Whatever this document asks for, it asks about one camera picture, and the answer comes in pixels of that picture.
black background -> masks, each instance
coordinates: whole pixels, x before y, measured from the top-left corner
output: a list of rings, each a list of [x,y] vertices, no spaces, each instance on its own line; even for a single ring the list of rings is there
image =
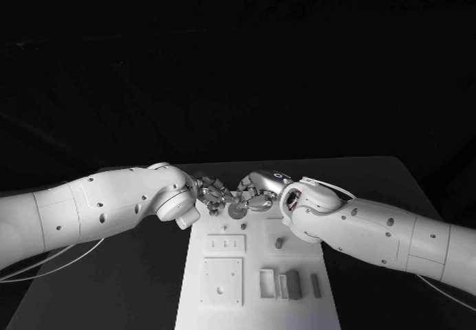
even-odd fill
[[[393,155],[475,226],[475,14],[466,1],[5,5],[2,190],[106,166]]]

robotic hand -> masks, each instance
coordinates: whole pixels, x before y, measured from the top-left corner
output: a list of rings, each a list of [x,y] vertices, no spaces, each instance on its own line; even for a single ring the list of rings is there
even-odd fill
[[[248,189],[251,198],[244,200]],[[476,295],[476,230],[443,223],[305,177],[259,170],[238,186],[233,218],[279,202],[283,223],[309,243],[325,241],[355,258],[424,275]]]
[[[238,202],[215,177],[195,179],[168,163],[111,170],[52,189],[0,198],[0,270],[68,245],[133,229],[147,215],[186,229],[201,217],[196,199],[212,216]]]

plate with holes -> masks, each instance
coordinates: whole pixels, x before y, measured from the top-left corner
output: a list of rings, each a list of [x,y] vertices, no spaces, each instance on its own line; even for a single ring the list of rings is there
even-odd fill
[[[199,304],[214,307],[243,306],[241,258],[204,258]]]

round part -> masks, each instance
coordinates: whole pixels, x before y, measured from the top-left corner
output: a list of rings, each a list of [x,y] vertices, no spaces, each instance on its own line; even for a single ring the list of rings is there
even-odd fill
[[[246,208],[240,208],[238,204],[231,204],[228,206],[228,215],[233,219],[240,220],[246,217],[248,210]]]

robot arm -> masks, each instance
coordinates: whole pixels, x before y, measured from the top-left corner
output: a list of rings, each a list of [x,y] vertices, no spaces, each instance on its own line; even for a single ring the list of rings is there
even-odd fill
[[[476,295],[476,230],[359,199],[308,177],[279,182],[283,222],[300,239],[325,241],[362,261],[432,277]],[[267,187],[267,182],[259,185],[261,191]],[[241,201],[238,208],[251,209],[248,204]]]
[[[225,201],[204,191],[207,181],[209,178],[195,180],[176,167],[159,163],[0,198],[0,269],[39,253],[133,229],[147,215],[158,215],[162,221],[176,220],[186,229],[201,217],[196,199],[208,204],[212,215]],[[231,201],[225,188],[222,192]]]

